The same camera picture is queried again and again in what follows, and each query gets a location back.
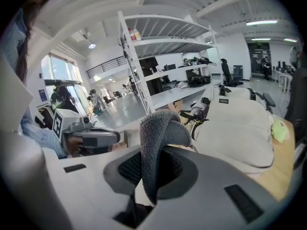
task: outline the white metal shelf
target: white metal shelf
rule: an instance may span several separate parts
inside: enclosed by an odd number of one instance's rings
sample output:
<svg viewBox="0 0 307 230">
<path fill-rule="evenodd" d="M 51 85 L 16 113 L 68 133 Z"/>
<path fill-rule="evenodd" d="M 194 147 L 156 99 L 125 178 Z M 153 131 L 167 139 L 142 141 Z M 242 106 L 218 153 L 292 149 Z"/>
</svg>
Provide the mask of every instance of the white metal shelf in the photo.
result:
<svg viewBox="0 0 307 230">
<path fill-rule="evenodd" d="M 129 68 L 134 82 L 139 83 L 136 84 L 136 88 L 147 114 L 154 113 L 156 108 L 184 98 L 193 93 L 202 91 L 208 86 L 219 84 L 221 81 L 223 81 L 223 75 L 221 74 L 221 80 L 213 80 L 212 83 L 208 85 L 198 88 L 175 88 L 150 96 L 146 81 L 168 75 L 173 71 L 189 70 L 202 66 L 195 65 L 173 69 L 144 77 L 140 60 L 167 54 L 200 52 L 209 48 L 216 48 L 218 58 L 220 59 L 218 47 L 215 45 L 216 40 L 213 30 L 210 26 L 207 28 L 192 21 L 171 16 L 124 16 L 121 11 L 118 12 L 118 16 L 120 21 L 119 35 L 122 47 L 123 50 L 126 51 L 131 57 L 131 59 L 128 60 Z M 128 28 L 131 28 L 132 30 L 137 29 L 142 36 L 142 41 L 132 41 Z M 212 33 L 212 40 L 215 44 L 207 44 L 201 40 L 201 37 L 199 36 L 206 32 Z M 135 70 L 134 66 L 140 77 L 139 81 L 133 74 Z"/>
<path fill-rule="evenodd" d="M 149 39 L 133 41 L 138 59 L 145 59 L 166 54 L 194 53 L 216 47 L 213 44 L 196 41 L 195 39 Z"/>
<path fill-rule="evenodd" d="M 195 68 L 202 68 L 202 67 L 207 67 L 207 66 L 208 66 L 207 64 L 202 64 L 202 65 L 194 65 L 194 66 L 176 68 L 176 69 L 172 69 L 172 70 L 168 70 L 168 71 L 155 72 L 153 75 L 145 77 L 145 80 L 149 81 L 149 80 L 161 78 L 163 76 L 166 76 L 168 74 L 172 74 L 172 73 L 177 72 L 177 71 L 186 71 L 186 70 L 192 70 L 192 69 L 195 69 Z"/>
<path fill-rule="evenodd" d="M 201 87 L 197 88 L 173 88 L 171 90 L 167 90 L 155 95 L 152 95 L 152 101 L 153 101 L 153 106 L 155 109 L 165 106 L 169 103 L 172 103 L 174 101 L 180 100 L 184 97 L 187 97 L 189 95 L 192 95 L 194 93 L 197 93 L 199 91 L 203 91 L 207 89 L 208 87 L 212 87 L 214 85 L 221 84 L 220 80 L 211 80 L 211 83 L 205 84 Z"/>
<path fill-rule="evenodd" d="M 188 37 L 195 38 L 210 29 L 194 22 L 164 15 L 132 15 L 125 16 L 128 28 L 137 29 L 142 38 L 159 37 Z"/>
</svg>

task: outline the computer monitor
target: computer monitor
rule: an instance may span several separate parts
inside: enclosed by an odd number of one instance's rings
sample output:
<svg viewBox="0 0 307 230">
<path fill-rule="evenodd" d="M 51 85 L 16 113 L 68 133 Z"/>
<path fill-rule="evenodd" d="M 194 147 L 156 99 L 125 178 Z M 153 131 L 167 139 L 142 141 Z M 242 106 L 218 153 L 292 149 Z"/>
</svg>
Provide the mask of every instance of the computer monitor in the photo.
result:
<svg viewBox="0 0 307 230">
<path fill-rule="evenodd" d="M 164 66 L 164 71 L 168 71 L 168 70 L 172 70 L 172 69 L 176 69 L 176 65 L 175 64 L 165 65 Z"/>
<path fill-rule="evenodd" d="M 141 59 L 140 65 L 142 69 L 150 69 L 156 67 L 158 65 L 158 62 L 155 57 L 152 57 L 147 59 Z"/>
</svg>

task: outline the black label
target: black label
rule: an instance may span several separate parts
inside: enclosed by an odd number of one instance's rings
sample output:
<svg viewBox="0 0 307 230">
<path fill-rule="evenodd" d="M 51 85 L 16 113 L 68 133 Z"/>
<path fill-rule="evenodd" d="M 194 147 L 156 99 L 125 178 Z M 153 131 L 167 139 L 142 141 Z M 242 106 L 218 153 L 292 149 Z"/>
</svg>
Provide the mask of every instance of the black label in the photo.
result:
<svg viewBox="0 0 307 230">
<path fill-rule="evenodd" d="M 220 99 L 219 103 L 228 104 L 228 99 Z"/>
<path fill-rule="evenodd" d="M 61 126 L 62 126 L 62 118 L 58 113 L 56 113 L 53 120 L 53 131 L 59 139 L 61 135 L 60 134 Z"/>
</svg>

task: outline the gray towel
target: gray towel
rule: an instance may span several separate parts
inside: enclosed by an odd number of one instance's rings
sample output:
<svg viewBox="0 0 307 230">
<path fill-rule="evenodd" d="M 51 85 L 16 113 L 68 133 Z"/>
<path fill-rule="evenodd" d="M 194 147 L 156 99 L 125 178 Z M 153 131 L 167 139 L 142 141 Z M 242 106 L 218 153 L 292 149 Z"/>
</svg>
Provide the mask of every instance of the gray towel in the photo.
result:
<svg viewBox="0 0 307 230">
<path fill-rule="evenodd" d="M 164 111 L 150 114 L 142 120 L 140 138 L 144 189 L 155 204 L 161 149 L 168 144 L 188 147 L 191 145 L 191 136 L 180 123 L 177 113 Z"/>
</svg>

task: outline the railing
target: railing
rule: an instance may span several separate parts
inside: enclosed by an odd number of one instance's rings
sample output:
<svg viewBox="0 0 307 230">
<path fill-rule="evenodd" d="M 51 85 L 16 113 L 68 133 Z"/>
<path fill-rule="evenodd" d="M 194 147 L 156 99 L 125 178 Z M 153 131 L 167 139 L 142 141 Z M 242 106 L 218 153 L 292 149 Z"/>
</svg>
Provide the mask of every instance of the railing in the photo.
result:
<svg viewBox="0 0 307 230">
<path fill-rule="evenodd" d="M 119 67 L 121 65 L 125 65 L 126 63 L 127 63 L 127 60 L 123 56 L 121 56 L 121 57 L 106 61 L 105 63 L 102 63 L 94 68 L 91 68 L 86 72 L 87 72 L 88 77 L 92 78 L 93 76 L 96 76 L 99 73 L 108 71 L 112 68 Z"/>
</svg>

